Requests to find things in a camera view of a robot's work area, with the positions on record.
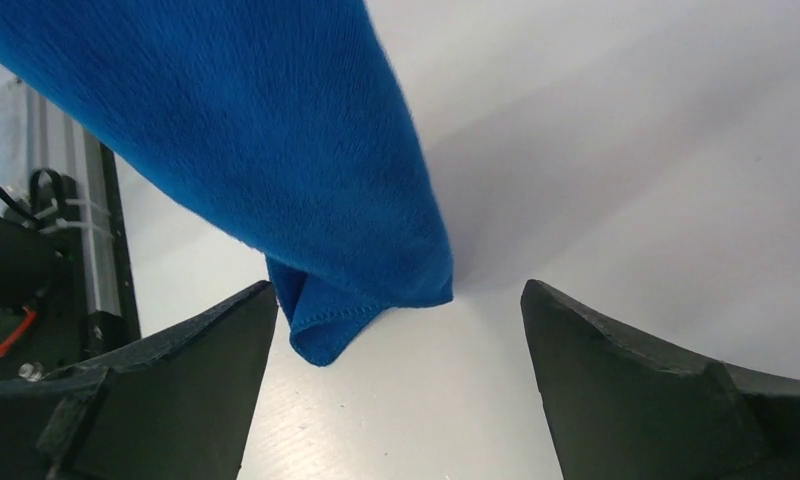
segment microfiber towel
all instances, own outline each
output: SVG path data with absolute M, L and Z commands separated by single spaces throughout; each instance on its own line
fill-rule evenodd
M 0 0 L 0 63 L 263 251 L 307 361 L 332 363 L 389 307 L 451 300 L 447 233 L 362 0 Z

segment white table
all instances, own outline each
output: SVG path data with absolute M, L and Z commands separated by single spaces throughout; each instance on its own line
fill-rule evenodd
M 387 313 L 325 369 L 280 318 L 242 479 L 561 478 L 518 305 L 529 278 L 800 377 L 800 0 L 370 5 L 457 299 Z M 266 278 L 125 165 L 121 182 L 145 334 Z

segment black cable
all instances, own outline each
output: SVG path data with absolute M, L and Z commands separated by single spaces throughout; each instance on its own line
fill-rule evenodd
M 0 200 L 3 201 L 8 208 L 12 209 L 14 213 L 20 215 L 21 217 L 25 218 L 32 222 L 32 226 L 36 227 L 38 225 L 38 218 L 35 217 L 31 212 L 27 212 L 25 208 L 21 207 L 19 203 L 15 202 L 11 195 L 6 193 L 5 189 L 0 186 Z
M 53 189 L 59 216 L 67 218 L 67 196 L 64 192 L 64 179 L 61 178 L 58 172 L 49 168 L 39 168 L 32 172 L 32 176 L 29 177 L 29 209 L 33 213 L 40 210 L 38 207 L 41 195 L 41 175 L 43 174 L 50 178 L 50 186 Z

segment screw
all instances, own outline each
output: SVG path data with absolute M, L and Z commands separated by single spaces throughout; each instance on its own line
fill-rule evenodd
M 17 370 L 17 375 L 27 382 L 37 382 L 44 377 L 44 366 L 38 362 L 24 363 Z

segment blue towel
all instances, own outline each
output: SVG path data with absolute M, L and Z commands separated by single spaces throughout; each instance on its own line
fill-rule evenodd
M 389 307 L 451 300 L 447 234 L 362 0 L 0 0 L 0 63 L 263 251 L 307 361 L 332 363 Z

